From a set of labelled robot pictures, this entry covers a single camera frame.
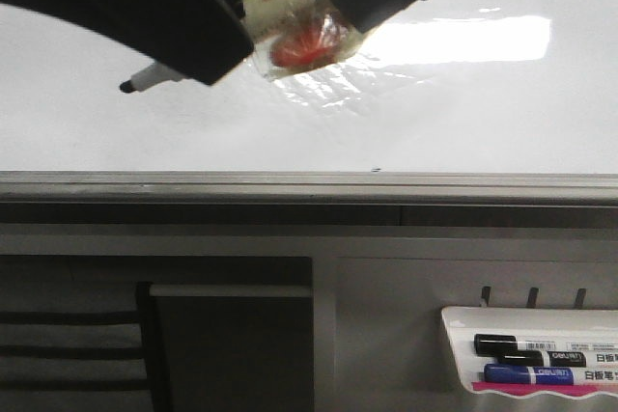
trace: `black marker cap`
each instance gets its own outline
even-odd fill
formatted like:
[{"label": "black marker cap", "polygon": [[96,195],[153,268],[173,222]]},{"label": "black marker cap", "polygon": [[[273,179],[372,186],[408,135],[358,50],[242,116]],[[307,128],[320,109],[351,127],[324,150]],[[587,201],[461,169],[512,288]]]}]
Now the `black marker cap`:
[{"label": "black marker cap", "polygon": [[503,352],[496,356],[498,364],[509,366],[543,367],[543,354],[541,351],[511,351]]},{"label": "black marker cap", "polygon": [[517,351],[518,341],[512,335],[474,335],[474,349],[479,356],[495,357],[503,352]]}]

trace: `metal ledge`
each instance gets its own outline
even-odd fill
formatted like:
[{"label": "metal ledge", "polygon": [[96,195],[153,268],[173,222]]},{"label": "metal ledge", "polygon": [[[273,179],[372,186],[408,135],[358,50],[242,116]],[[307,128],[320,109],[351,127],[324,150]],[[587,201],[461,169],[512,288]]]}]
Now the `metal ledge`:
[{"label": "metal ledge", "polygon": [[618,206],[618,176],[3,172],[0,201]]}]

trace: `white surface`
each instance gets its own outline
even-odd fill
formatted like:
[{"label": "white surface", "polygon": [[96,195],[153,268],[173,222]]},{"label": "white surface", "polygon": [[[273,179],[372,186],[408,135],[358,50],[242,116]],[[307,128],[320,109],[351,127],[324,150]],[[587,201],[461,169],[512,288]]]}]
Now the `white surface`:
[{"label": "white surface", "polygon": [[0,170],[618,173],[617,0],[430,0],[349,63],[118,85],[150,60],[0,6]]},{"label": "white surface", "polygon": [[[481,372],[491,357],[479,357],[474,350],[474,335],[515,335],[523,340],[556,342],[608,342],[618,340],[618,311],[567,311],[543,309],[458,308],[442,310],[442,321],[455,358],[462,385],[472,394],[472,382],[483,381]],[[558,393],[541,393],[563,396]],[[618,398],[615,393],[604,394]],[[522,400],[522,397],[502,396]]]}]

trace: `transparent plastic bag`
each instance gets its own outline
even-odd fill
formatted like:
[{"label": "transparent plastic bag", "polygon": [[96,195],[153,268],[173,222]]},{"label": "transparent plastic bag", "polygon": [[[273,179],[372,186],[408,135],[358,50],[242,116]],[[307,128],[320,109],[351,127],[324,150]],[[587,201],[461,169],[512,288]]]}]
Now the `transparent plastic bag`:
[{"label": "transparent plastic bag", "polygon": [[244,25],[268,79],[340,62],[366,38],[329,0],[244,0]]}]

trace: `white plastic holder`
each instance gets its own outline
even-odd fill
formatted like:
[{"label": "white plastic holder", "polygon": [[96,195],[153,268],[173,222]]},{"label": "white plastic holder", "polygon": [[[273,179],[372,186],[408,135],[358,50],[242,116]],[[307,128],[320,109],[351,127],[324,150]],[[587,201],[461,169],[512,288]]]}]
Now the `white plastic holder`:
[{"label": "white plastic holder", "polygon": [[618,341],[618,311],[448,307],[442,310],[444,348],[461,412],[612,412],[618,394],[598,391],[573,397],[552,391],[527,396],[486,390],[474,391],[491,357],[474,350],[474,335],[515,335],[530,339],[572,337],[574,340]]}]

